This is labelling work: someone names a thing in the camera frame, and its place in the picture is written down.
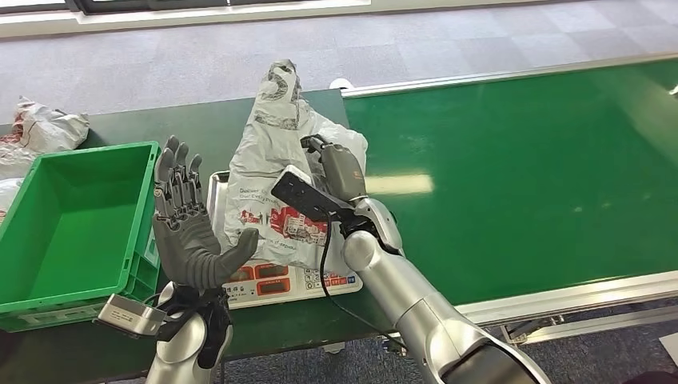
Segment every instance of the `green table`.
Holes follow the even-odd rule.
[[[662,58],[371,87],[344,92],[343,103],[369,141],[368,176],[409,181],[410,193],[376,196],[397,216],[408,257],[471,319],[497,324],[678,291],[676,84],[678,60]],[[306,96],[347,123],[338,91]],[[206,182],[227,167],[250,107],[93,116],[86,144],[175,133],[204,155]],[[339,300],[387,326],[366,291]],[[233,320],[227,358],[370,334],[323,299],[235,310]],[[86,323],[11,336],[0,382],[134,374],[154,352],[151,341]]]

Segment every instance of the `plastic bag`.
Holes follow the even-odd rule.
[[[22,182],[23,178],[0,180],[0,224],[2,224],[2,220],[5,219],[7,211],[10,210],[12,201],[19,192]]]
[[[0,136],[0,180],[26,176],[40,154],[74,150],[89,129],[84,114],[65,114],[20,97],[12,132]]]
[[[283,266],[320,267],[327,224],[310,221],[270,194],[278,175],[288,165],[322,183],[319,155],[307,157],[299,142],[315,133],[351,149],[365,170],[367,141],[362,134],[315,112],[301,98],[294,64],[289,60],[275,62],[259,86],[242,140],[229,166],[224,232],[231,246],[237,243],[244,228],[253,226],[260,234],[254,258]],[[335,223],[325,268],[336,274],[349,272],[341,258],[342,245],[343,238]]]

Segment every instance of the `robot finger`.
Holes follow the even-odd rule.
[[[157,216],[166,222],[174,218],[172,197],[169,192],[171,172],[174,167],[174,153],[165,148],[155,163],[154,172],[154,201]]]
[[[200,154],[193,156],[189,163],[187,170],[188,179],[190,181],[190,196],[191,203],[195,209],[202,213],[206,214],[207,210],[205,204],[202,201],[202,185],[200,183],[200,165],[202,164],[202,157]]]
[[[176,153],[178,147],[179,139],[177,139],[177,137],[174,135],[169,136],[169,138],[167,138],[167,142],[165,143],[165,148],[169,148],[172,150],[172,153]]]
[[[176,153],[173,157],[173,167],[170,170],[171,178],[169,183],[169,192],[172,195],[172,207],[179,222],[188,218],[187,210],[184,207],[184,198],[181,190],[181,167],[177,164]]]
[[[227,282],[238,268],[252,258],[257,250],[259,241],[259,230],[256,228],[245,228],[237,245],[218,257],[215,267],[215,279],[217,282]]]
[[[186,177],[186,156],[189,154],[189,146],[182,142],[177,148],[177,175],[180,176],[181,210],[188,214],[195,214],[196,211],[191,205],[191,195],[189,190],[189,179]]]

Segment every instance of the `black cable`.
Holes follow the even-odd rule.
[[[327,237],[325,238],[325,246],[322,249],[322,256],[320,258],[320,284],[322,286],[322,291],[325,292],[325,296],[335,306],[337,306],[337,308],[339,308],[340,310],[343,310],[348,315],[350,315],[352,318],[355,318],[359,322],[362,322],[363,324],[365,324],[366,326],[368,326],[369,328],[371,328],[375,332],[378,332],[378,334],[380,334],[381,336],[384,336],[388,340],[395,342],[401,348],[407,350],[407,346],[405,346],[405,344],[403,344],[399,340],[396,340],[393,336],[391,336],[390,334],[387,334],[383,330],[380,330],[379,328],[374,326],[371,322],[368,322],[367,320],[363,319],[362,317],[358,316],[357,314],[353,313],[352,311],[344,308],[341,304],[339,304],[339,302],[337,302],[337,300],[334,299],[334,297],[332,297],[329,294],[329,291],[327,291],[327,286],[325,285],[325,260],[327,259],[327,253],[329,251],[329,238],[332,237],[332,215],[327,213],[327,212],[325,212],[325,215],[327,216]]]

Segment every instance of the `red logo on bag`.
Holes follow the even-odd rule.
[[[7,144],[12,144],[14,142],[20,142],[21,141],[21,136],[22,134],[4,134],[3,136],[0,136],[0,142],[6,142]]]
[[[326,222],[314,222],[291,206],[286,206],[280,211],[271,209],[270,225],[284,238],[300,242],[322,245],[327,238]]]
[[[259,223],[261,223],[262,219],[263,219],[262,214],[255,216],[252,212],[249,212],[247,210],[243,210],[240,213],[240,222],[243,223],[243,224],[245,224],[246,222],[252,222],[254,224],[259,224]]]

